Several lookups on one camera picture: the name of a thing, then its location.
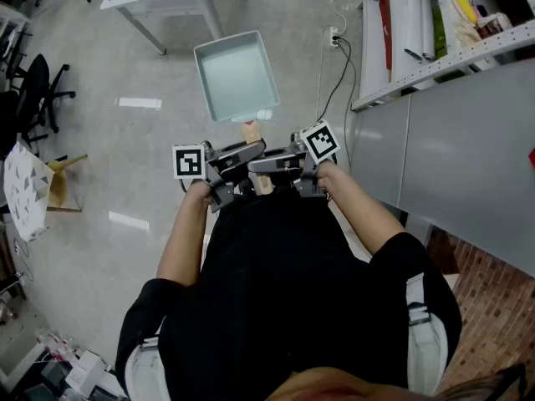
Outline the light blue rectangular pan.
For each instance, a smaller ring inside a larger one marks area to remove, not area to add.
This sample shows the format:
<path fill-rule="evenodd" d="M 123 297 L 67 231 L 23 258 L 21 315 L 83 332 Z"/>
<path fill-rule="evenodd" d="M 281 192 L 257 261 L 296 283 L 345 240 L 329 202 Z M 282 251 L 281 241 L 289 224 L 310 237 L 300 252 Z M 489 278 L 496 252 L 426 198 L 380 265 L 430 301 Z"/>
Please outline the light blue rectangular pan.
<path fill-rule="evenodd" d="M 260 123 L 280 105 L 261 34 L 254 30 L 204 43 L 194 48 L 194 57 L 212 120 L 236 125 L 239 144 L 260 140 Z"/>

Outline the white perforated shelf rack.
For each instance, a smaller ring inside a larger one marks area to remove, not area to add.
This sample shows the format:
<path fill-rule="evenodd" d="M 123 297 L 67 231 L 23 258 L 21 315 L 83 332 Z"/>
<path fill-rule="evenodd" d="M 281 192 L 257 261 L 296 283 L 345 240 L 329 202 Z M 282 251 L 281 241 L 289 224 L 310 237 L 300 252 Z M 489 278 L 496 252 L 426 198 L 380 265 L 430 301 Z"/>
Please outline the white perforated shelf rack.
<path fill-rule="evenodd" d="M 354 112 L 518 59 L 535 58 L 535 0 L 468 0 L 477 24 L 468 22 L 452 0 L 431 0 L 431 7 L 441 10 L 447 55 L 422 63 L 404 52 L 407 0 L 389 1 L 391 70 L 385 63 L 380 0 L 356 3 L 362 12 L 363 44 L 359 96 L 351 104 Z"/>

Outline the red and white package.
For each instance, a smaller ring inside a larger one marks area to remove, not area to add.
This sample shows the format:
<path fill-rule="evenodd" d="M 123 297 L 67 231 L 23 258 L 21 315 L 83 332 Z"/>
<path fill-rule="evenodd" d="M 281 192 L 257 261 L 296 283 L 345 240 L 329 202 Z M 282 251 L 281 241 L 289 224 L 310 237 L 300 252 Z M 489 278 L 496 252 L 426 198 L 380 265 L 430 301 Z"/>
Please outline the red and white package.
<path fill-rule="evenodd" d="M 392 37 L 391 37 L 391 16 L 390 16 L 390 1 L 380 0 L 380 16 L 382 22 L 382 30 L 385 42 L 385 63 L 388 70 L 392 69 Z"/>

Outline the yellow foam roll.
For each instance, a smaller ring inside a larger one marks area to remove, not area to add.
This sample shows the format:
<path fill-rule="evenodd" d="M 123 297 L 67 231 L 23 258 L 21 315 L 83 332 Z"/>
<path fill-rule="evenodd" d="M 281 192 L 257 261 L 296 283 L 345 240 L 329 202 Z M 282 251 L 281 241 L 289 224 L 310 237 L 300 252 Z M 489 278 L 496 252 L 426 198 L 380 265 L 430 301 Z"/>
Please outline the yellow foam roll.
<path fill-rule="evenodd" d="M 470 23 L 477 24 L 477 15 L 468 0 L 452 0 L 459 9 L 460 14 Z"/>

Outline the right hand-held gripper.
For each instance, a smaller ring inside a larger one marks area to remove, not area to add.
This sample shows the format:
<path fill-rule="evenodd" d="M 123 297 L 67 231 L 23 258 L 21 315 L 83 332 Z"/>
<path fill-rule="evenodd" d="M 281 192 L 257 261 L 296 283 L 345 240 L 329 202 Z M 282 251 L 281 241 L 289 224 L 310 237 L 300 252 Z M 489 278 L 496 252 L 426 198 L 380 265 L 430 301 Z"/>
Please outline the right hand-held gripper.
<path fill-rule="evenodd" d="M 256 174 L 302 171 L 293 184 L 302 197 L 325 197 L 318 187 L 319 164 L 332 160 L 341 146 L 326 120 L 321 119 L 307 128 L 293 133 L 290 150 L 293 153 L 264 156 L 247 163 L 249 172 Z"/>

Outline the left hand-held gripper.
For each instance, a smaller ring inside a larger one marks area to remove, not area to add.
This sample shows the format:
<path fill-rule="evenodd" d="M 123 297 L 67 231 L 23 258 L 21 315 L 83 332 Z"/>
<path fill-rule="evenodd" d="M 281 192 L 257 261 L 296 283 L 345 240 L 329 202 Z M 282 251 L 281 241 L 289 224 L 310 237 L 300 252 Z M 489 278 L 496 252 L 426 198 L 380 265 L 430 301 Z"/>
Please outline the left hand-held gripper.
<path fill-rule="evenodd" d="M 234 200 L 235 182 L 232 172 L 263 154 L 263 139 L 240 142 L 214 150 L 209 141 L 199 145 L 174 145 L 174 178 L 179 180 L 184 193 L 184 180 L 202 180 L 211 189 L 211 212 L 216 213 Z"/>

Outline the person's left forearm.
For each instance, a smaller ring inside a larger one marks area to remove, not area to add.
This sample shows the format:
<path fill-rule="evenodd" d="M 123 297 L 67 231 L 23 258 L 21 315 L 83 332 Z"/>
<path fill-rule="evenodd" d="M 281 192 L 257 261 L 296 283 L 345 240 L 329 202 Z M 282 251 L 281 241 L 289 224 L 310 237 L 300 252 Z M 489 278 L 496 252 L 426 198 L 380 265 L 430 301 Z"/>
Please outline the person's left forearm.
<path fill-rule="evenodd" d="M 157 278 L 177 282 L 184 287 L 196 282 L 201 270 L 210 193 L 211 188 L 205 181 L 194 180 L 191 183 L 162 253 Z"/>

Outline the triangle-patterned white cloth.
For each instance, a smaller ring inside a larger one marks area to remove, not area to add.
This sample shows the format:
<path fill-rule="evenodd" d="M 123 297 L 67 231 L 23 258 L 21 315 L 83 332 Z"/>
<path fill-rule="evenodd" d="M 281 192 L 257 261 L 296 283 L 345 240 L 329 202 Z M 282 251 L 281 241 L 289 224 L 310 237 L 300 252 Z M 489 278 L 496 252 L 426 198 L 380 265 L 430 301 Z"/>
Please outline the triangle-patterned white cloth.
<path fill-rule="evenodd" d="M 19 236 L 34 241 L 48 229 L 46 214 L 54 172 L 17 142 L 4 161 L 3 190 Z"/>

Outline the black office chair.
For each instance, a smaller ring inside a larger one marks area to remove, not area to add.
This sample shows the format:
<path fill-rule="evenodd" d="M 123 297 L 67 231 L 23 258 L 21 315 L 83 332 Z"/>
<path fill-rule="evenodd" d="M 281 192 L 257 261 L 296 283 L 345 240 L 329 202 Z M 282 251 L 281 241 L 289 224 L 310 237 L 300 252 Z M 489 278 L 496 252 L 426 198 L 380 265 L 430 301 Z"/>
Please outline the black office chair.
<path fill-rule="evenodd" d="M 71 99 L 76 97 L 76 92 L 73 90 L 57 91 L 62 74 L 69 70 L 70 65 L 64 63 L 53 81 L 50 81 L 48 63 L 42 54 L 38 54 L 24 75 L 23 82 L 18 90 L 19 100 L 16 121 L 18 123 L 18 133 L 27 144 L 32 144 L 48 137 L 47 134 L 34 136 L 33 138 L 29 137 L 29 132 L 37 125 L 45 125 L 45 112 L 48 112 L 48 121 L 52 131 L 55 134 L 59 132 L 54 115 L 54 101 L 63 97 Z"/>

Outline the person's right forearm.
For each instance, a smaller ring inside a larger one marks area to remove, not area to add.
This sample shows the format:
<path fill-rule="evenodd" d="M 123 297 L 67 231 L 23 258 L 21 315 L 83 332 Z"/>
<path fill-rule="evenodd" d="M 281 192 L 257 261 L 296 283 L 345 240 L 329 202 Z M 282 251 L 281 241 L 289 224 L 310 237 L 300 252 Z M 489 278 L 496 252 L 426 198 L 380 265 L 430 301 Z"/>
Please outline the person's right forearm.
<path fill-rule="evenodd" d="M 379 202 L 331 160 L 323 161 L 317 172 L 318 186 L 334 200 L 364 248 L 374 255 L 405 228 Z"/>

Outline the green roll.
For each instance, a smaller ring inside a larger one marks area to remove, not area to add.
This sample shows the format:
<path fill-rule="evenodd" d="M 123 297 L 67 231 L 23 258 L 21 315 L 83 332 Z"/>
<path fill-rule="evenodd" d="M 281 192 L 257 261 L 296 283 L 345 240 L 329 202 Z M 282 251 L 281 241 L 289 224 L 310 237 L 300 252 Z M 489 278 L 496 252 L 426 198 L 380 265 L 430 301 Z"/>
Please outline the green roll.
<path fill-rule="evenodd" d="M 432 19 L 434 28 L 435 60 L 447 55 L 447 42 L 441 10 L 438 7 L 432 8 Z"/>

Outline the grey cabinet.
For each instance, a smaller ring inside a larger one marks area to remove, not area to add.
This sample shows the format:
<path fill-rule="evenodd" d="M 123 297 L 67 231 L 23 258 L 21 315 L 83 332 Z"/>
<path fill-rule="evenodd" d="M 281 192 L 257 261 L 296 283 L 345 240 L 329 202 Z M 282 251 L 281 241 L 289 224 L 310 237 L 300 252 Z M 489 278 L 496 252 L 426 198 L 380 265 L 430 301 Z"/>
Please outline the grey cabinet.
<path fill-rule="evenodd" d="M 359 112 L 351 175 L 535 277 L 535 58 Z"/>

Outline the wooden stool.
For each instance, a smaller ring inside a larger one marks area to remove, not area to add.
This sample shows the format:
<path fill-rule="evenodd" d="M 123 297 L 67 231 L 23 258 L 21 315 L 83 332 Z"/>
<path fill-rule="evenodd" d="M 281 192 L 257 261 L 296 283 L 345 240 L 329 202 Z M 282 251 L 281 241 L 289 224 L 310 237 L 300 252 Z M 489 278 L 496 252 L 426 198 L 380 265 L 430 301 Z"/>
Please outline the wooden stool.
<path fill-rule="evenodd" d="M 48 194 L 47 211 L 81 213 L 83 208 L 76 198 L 69 194 L 68 177 L 66 169 L 81 160 L 87 160 L 88 155 L 81 155 L 76 158 L 67 159 L 67 155 L 50 160 L 47 167 L 53 172 L 50 190 Z"/>

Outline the white cardboard box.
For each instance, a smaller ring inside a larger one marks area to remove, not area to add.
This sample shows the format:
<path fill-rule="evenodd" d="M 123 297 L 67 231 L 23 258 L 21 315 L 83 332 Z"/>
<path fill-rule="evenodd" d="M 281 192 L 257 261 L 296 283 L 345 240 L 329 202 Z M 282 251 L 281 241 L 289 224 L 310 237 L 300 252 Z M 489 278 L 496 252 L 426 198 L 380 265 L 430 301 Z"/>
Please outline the white cardboard box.
<path fill-rule="evenodd" d="M 88 398 L 105 373 L 105 364 L 99 355 L 85 351 L 65 379 L 71 389 Z"/>

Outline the person's black shirt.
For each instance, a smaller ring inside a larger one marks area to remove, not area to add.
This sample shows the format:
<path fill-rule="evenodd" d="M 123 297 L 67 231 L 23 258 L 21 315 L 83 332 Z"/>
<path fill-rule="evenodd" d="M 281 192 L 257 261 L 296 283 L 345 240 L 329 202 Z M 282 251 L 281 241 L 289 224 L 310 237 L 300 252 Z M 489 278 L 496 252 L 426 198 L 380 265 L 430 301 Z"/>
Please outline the person's black shirt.
<path fill-rule="evenodd" d="M 333 367 L 407 386 L 407 281 L 456 350 L 461 314 L 426 249 L 401 232 L 356 258 L 325 200 L 296 192 L 240 200 L 213 228 L 197 281 L 149 280 L 125 315 L 115 372 L 148 337 L 172 401 L 264 401 L 291 373 Z"/>

